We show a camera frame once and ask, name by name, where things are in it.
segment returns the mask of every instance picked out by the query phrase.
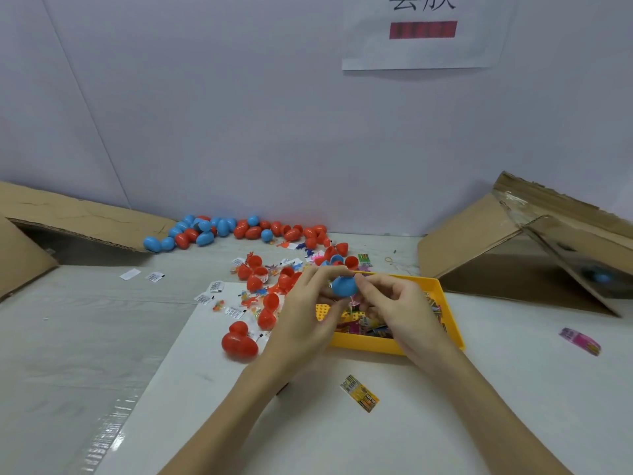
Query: white wall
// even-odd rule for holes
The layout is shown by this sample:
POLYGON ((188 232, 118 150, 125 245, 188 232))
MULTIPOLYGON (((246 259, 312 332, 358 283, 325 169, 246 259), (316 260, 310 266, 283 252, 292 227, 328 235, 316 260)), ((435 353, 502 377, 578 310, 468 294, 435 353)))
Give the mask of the white wall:
POLYGON ((42 0, 0 0, 0 180, 128 206, 42 0))
POLYGON ((134 208, 418 234, 509 170, 614 209, 633 0, 521 0, 489 70, 341 71, 342 0, 45 0, 134 208))

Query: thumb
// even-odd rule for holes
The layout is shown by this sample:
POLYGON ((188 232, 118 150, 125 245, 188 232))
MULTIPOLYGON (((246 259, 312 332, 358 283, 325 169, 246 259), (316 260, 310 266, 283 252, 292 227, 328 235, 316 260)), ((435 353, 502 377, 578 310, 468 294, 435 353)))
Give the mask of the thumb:
POLYGON ((380 290, 368 282, 360 273, 354 275, 354 281, 363 297, 374 305, 379 312, 386 313, 388 311, 387 304, 391 302, 391 300, 384 296, 380 290))
POLYGON ((341 315, 347 309, 350 302, 351 298, 346 297, 334 303, 321 323, 321 330, 325 331, 328 335, 334 333, 336 325, 341 321, 341 315))

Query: yellow plastic basket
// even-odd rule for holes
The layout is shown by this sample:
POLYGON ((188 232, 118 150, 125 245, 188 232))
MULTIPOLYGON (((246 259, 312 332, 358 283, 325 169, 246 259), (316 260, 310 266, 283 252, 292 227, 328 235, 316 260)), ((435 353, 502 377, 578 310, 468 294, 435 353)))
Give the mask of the yellow plastic basket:
MULTIPOLYGON (((365 275, 372 275, 372 273, 367 272, 359 272, 365 275)), ((455 345, 461 350, 464 350, 464 342, 462 340, 462 334, 460 334, 460 330, 455 323, 455 319, 453 318, 453 314, 451 312, 450 307, 446 301, 446 296, 444 296, 444 291, 442 290, 442 286, 439 284, 438 279, 434 278, 423 278, 423 277, 410 277, 407 275, 391 275, 396 278, 403 278, 407 280, 411 280, 416 282, 420 288, 422 288, 429 296, 435 300, 435 302, 442 308, 442 317, 440 319, 441 323, 446 327, 446 332, 448 336, 453 340, 455 345)), ((316 306, 316 316, 317 319, 322 320, 327 311, 329 310, 329 306, 326 304, 319 304, 316 306)), ((358 315, 362 312, 354 312, 349 314, 348 317, 352 319, 357 319, 358 315)), ((332 337, 332 342, 330 346, 336 346, 338 348, 351 348, 352 350, 364 350, 364 351, 375 351, 378 353, 391 353, 392 355, 404 355, 400 347, 395 342, 395 340, 391 338, 381 338, 381 337, 372 337, 367 335, 355 335, 349 333, 340 333, 335 332, 332 337)))

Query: person's left hand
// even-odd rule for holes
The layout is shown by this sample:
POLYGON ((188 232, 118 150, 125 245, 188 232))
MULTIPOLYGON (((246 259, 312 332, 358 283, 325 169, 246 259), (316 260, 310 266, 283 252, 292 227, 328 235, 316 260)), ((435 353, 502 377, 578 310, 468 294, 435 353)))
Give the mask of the person's left hand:
POLYGON ((330 343, 336 325, 350 302, 349 298, 336 301, 337 297, 328 287, 328 280, 353 275, 342 266, 306 267, 286 295, 277 324, 258 362, 275 367, 283 382, 287 383, 299 369, 321 353, 330 343), (315 311, 317 303, 330 305, 327 317, 320 322, 315 311))

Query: cardboard box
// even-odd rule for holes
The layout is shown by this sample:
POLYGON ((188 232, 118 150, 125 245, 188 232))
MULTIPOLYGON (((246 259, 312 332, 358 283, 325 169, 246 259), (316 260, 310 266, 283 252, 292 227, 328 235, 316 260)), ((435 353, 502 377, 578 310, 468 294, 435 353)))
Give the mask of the cardboard box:
POLYGON ((614 299, 633 299, 633 225, 506 172, 424 237, 418 259, 423 277, 455 293, 615 316, 614 299))
POLYGON ((162 216, 0 182, 0 298, 57 266, 19 226, 40 227, 132 251, 167 237, 162 216))

